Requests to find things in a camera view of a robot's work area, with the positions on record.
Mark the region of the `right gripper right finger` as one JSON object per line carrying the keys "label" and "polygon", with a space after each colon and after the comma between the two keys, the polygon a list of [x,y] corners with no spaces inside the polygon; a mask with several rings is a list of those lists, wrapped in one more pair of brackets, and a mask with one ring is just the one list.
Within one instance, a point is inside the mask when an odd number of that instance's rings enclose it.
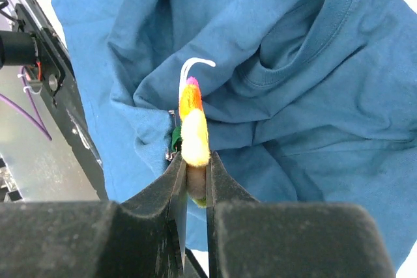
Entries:
{"label": "right gripper right finger", "polygon": [[225,170],[207,167],[211,277],[394,277],[372,217],[355,204],[263,203]]}

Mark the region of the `colourful plush flower brooch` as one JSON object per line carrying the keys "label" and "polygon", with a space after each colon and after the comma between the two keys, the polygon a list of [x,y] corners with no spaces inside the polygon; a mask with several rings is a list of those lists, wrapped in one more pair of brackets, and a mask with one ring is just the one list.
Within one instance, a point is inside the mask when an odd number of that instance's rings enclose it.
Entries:
{"label": "colourful plush flower brooch", "polygon": [[209,131],[199,82],[189,75],[192,66],[199,63],[216,66],[214,61],[199,57],[192,57],[182,65],[179,78],[180,124],[175,126],[171,148],[165,158],[172,160],[180,152],[186,164],[186,191],[198,207],[204,208],[207,206],[206,168],[211,157]]}

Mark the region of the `blue t-shirt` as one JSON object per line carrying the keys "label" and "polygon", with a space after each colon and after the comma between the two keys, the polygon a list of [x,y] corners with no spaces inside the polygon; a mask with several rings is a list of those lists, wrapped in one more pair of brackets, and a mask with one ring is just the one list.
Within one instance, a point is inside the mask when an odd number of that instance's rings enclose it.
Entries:
{"label": "blue t-shirt", "polygon": [[416,241],[416,13],[404,0],[53,0],[124,202],[167,167],[192,57],[209,143],[265,202],[353,202],[395,268]]}

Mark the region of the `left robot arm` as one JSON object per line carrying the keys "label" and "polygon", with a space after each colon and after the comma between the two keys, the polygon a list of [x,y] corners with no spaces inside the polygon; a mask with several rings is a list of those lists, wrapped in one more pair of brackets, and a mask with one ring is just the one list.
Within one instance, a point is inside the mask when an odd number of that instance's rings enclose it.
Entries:
{"label": "left robot arm", "polygon": [[87,123],[69,54],[35,0],[1,0],[2,15],[13,22],[1,32],[1,65],[24,66],[39,83],[41,97],[72,148],[99,199],[104,189],[101,159],[87,131]]}

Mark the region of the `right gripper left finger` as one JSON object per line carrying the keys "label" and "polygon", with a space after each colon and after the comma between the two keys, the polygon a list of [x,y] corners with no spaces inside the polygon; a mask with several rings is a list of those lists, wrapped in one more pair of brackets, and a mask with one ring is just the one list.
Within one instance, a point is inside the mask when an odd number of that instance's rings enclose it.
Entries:
{"label": "right gripper left finger", "polygon": [[180,277],[185,163],[128,201],[1,205],[2,277]]}

